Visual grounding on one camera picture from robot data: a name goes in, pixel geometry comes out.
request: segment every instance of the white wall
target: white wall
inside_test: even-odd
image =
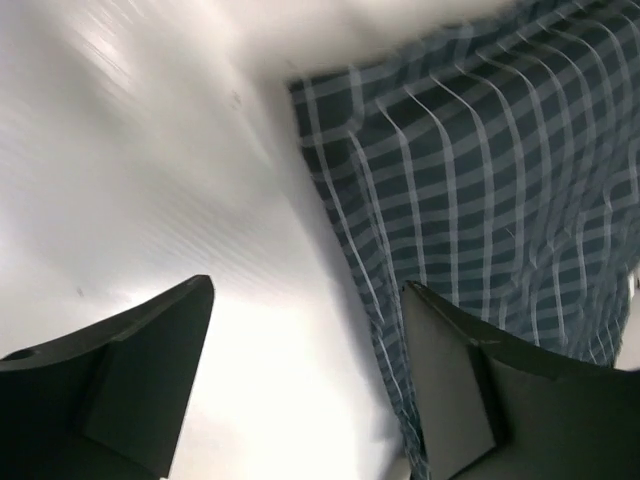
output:
[[[0,355],[210,274],[172,479],[382,479],[395,420],[278,79],[469,2],[0,2]]]

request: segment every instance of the plaid shirt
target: plaid shirt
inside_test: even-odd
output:
[[[406,281],[543,348],[613,364],[640,254],[639,0],[521,0],[291,91],[414,479],[429,472]]]

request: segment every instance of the blue plaid pattern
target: blue plaid pattern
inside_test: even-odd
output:
[[[304,157],[429,478],[400,288],[612,365],[640,255],[638,0],[521,1],[292,85]]]

